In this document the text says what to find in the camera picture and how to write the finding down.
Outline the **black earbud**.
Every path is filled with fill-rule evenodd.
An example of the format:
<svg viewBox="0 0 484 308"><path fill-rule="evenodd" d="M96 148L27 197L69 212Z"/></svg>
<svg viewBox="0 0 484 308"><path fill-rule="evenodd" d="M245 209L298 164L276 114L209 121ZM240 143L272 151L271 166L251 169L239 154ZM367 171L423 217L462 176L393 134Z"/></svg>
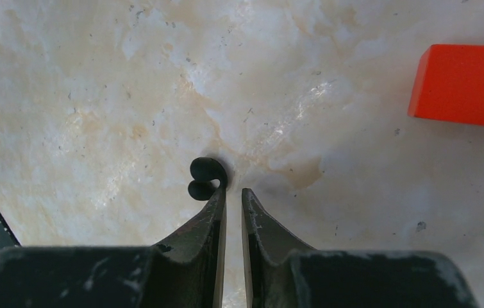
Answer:
<svg viewBox="0 0 484 308"><path fill-rule="evenodd" d="M193 180L189 195L197 201L208 201L217 189L227 189L228 174L223 165L212 157L197 157L190 165Z"/></svg>

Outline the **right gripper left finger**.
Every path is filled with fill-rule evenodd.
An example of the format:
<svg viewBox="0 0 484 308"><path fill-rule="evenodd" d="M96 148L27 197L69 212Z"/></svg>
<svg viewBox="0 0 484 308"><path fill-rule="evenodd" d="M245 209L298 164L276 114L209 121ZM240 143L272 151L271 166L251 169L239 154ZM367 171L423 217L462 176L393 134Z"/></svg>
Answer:
<svg viewBox="0 0 484 308"><path fill-rule="evenodd" d="M226 191L151 246L0 250L0 307L220 307Z"/></svg>

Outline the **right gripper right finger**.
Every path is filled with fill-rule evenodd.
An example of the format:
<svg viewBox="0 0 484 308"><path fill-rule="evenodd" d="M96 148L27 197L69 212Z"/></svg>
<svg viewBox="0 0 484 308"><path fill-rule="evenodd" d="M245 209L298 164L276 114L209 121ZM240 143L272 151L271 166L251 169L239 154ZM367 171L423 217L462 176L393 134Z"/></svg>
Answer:
<svg viewBox="0 0 484 308"><path fill-rule="evenodd" d="M451 259L417 250L318 250L248 188L242 233L249 307L476 307Z"/></svg>

